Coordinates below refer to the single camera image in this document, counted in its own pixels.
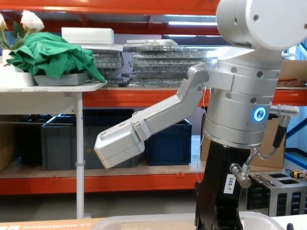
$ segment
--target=metal tool holder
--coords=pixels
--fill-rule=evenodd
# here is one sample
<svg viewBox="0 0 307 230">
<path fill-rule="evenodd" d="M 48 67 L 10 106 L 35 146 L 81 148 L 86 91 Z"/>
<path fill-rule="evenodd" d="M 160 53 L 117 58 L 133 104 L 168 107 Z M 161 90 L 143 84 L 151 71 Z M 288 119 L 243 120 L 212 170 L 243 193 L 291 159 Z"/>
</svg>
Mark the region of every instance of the metal tool holder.
<svg viewBox="0 0 307 230">
<path fill-rule="evenodd" d="M 252 172 L 247 210 L 270 217 L 307 214 L 307 181 L 281 172 Z"/>
</svg>

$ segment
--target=label sticker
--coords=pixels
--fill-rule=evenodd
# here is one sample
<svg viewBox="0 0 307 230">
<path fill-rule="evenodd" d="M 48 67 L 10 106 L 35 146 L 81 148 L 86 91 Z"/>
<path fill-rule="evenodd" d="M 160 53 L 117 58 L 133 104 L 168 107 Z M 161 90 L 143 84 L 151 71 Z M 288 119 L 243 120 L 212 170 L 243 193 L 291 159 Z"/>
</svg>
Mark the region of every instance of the label sticker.
<svg viewBox="0 0 307 230">
<path fill-rule="evenodd" d="M 227 179 L 224 188 L 224 194 L 233 194 L 236 184 L 236 178 L 232 174 L 227 174 Z"/>
</svg>

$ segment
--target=white table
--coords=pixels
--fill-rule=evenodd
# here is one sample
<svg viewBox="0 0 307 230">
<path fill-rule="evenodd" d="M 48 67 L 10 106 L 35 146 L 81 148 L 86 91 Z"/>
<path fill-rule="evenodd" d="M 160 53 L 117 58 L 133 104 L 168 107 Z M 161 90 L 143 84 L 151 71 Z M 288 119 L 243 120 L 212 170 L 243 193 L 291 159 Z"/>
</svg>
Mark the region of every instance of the white table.
<svg viewBox="0 0 307 230">
<path fill-rule="evenodd" d="M 84 157 L 82 92 L 95 91 L 105 83 L 79 86 L 0 88 L 0 114 L 76 114 L 77 218 L 84 218 Z"/>
</svg>

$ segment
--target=yellow tool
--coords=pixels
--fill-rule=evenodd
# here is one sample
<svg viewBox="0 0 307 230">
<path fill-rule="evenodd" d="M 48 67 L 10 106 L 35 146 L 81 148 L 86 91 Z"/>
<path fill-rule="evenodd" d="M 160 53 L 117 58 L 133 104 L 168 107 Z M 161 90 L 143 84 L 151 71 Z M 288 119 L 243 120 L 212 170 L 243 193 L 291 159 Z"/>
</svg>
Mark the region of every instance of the yellow tool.
<svg viewBox="0 0 307 230">
<path fill-rule="evenodd" d="M 307 171 L 286 169 L 285 172 L 292 178 L 307 180 Z"/>
</svg>

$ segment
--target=blue led ring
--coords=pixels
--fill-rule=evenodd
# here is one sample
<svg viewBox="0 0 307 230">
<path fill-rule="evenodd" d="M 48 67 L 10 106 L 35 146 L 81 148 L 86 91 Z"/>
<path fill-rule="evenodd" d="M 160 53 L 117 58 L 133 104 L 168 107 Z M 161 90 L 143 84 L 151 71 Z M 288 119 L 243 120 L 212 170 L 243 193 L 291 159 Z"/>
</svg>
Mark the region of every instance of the blue led ring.
<svg viewBox="0 0 307 230">
<path fill-rule="evenodd" d="M 265 108 L 260 107 L 260 108 L 256 109 L 256 111 L 254 112 L 254 119 L 256 121 L 262 121 L 265 117 L 265 114 L 266 114 Z"/>
</svg>

